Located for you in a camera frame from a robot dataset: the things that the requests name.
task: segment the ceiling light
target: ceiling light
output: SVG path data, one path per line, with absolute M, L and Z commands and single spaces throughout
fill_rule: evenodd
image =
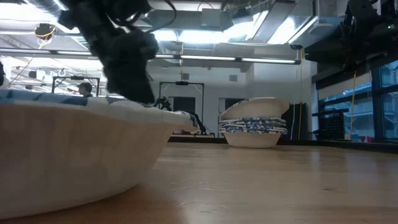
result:
M 223 33 L 205 30 L 184 30 L 178 40 L 191 44 L 218 44 L 223 41 Z
M 181 59 L 235 61 L 234 57 L 213 57 L 213 56 L 196 56 L 196 55 L 181 55 Z
M 74 52 L 74 51 L 63 51 L 59 50 L 57 51 L 58 54 L 66 54 L 66 55 L 86 55 L 86 56 L 91 56 L 90 52 Z
M 50 54 L 49 50 L 31 50 L 31 49 L 0 49 L 0 52 L 22 53 L 22 54 Z
M 57 6 L 60 8 L 60 9 L 62 9 L 62 10 L 64 10 L 64 11 L 66 11 L 66 10 L 68 10 L 59 0 L 52 0 L 55 4 L 57 4 Z
M 254 62 L 254 63 L 287 63 L 295 64 L 295 60 L 282 60 L 282 59 L 270 59 L 270 58 L 242 58 L 242 62 Z
M 174 55 L 156 55 L 156 58 L 174 58 Z
M 312 20 L 310 22 L 308 22 L 307 25 L 305 25 L 305 27 L 303 27 L 302 29 L 300 29 L 289 41 L 288 43 L 291 44 L 293 43 L 295 40 L 297 40 L 297 38 L 299 38 L 307 29 L 309 29 L 312 24 L 314 24 L 314 22 L 316 22 L 318 20 L 318 16 L 315 16 L 314 18 L 312 18 Z
M 262 11 L 260 14 L 257 13 L 253 16 L 253 19 L 255 22 L 254 22 L 253 28 L 248 32 L 248 34 L 246 36 L 246 40 L 250 40 L 254 37 L 254 35 L 260 29 L 261 24 L 266 19 L 268 12 L 269 12 L 268 10 Z
M 153 32 L 157 41 L 176 41 L 177 35 L 174 30 L 157 30 Z
M 268 40 L 267 44 L 284 44 L 295 34 L 295 24 L 291 17 L 278 27 L 274 35 Z

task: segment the wooden table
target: wooden table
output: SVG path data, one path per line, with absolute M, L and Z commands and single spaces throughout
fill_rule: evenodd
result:
M 397 223 L 398 156 L 327 147 L 169 144 L 133 189 L 0 223 Z

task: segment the window frame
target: window frame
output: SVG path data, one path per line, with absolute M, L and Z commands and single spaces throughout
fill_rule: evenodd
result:
M 373 125 L 374 125 L 374 141 L 385 142 L 386 140 L 396 138 L 386 138 L 384 130 L 384 102 L 383 95 L 386 93 L 398 91 L 398 85 L 391 85 L 383 87 L 381 77 L 381 67 L 374 68 L 370 71 L 372 76 L 372 88 L 370 92 L 355 93 L 355 100 L 371 97 L 373 102 Z M 318 112 L 325 111 L 325 107 L 328 105 L 334 105 L 337 103 L 344 103 L 352 101 L 353 96 L 345 96 L 335 100 L 325 101 L 325 99 L 318 102 Z

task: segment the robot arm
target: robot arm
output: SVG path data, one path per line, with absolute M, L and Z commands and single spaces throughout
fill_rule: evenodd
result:
M 175 11 L 169 0 L 165 0 Z M 146 76 L 147 61 L 159 49 L 155 36 L 133 26 L 139 16 L 151 10 L 147 0 L 61 0 L 68 8 L 59 23 L 79 28 L 90 51 L 104 65 L 107 88 L 129 100 L 153 103 L 154 94 Z
M 307 60 L 343 65 L 355 70 L 358 63 L 398 50 L 398 18 L 394 0 L 382 2 L 379 16 L 372 4 L 377 0 L 349 0 L 344 20 L 322 40 L 305 48 Z

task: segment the window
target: window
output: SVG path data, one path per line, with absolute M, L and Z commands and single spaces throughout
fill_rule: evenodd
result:
M 388 87 L 398 84 L 398 61 L 380 68 L 382 87 Z
M 362 85 L 357 86 L 357 87 L 355 88 L 355 94 L 358 94 L 358 93 L 368 93 L 368 92 L 370 92 L 371 90 L 372 90 L 372 83 L 368 82 L 368 83 L 365 83 L 365 84 L 362 84 Z M 327 101 L 337 100 L 337 99 L 340 99 L 340 98 L 343 98 L 343 97 L 347 97 L 347 96 L 352 96 L 353 93 L 354 93 L 354 90 L 353 90 L 353 89 L 346 90 L 346 91 L 344 91 L 344 92 L 342 92 L 342 93 L 339 93 L 339 94 L 336 94 L 336 95 L 333 95 L 333 96 L 326 97 L 326 98 L 325 98 L 325 101 L 327 102 Z
M 349 109 L 344 113 L 345 134 L 351 132 L 351 101 L 325 106 L 326 110 Z M 353 114 L 353 134 L 359 138 L 374 137 L 373 101 L 372 98 L 355 100 Z
M 385 138 L 398 138 L 398 92 L 383 94 Z

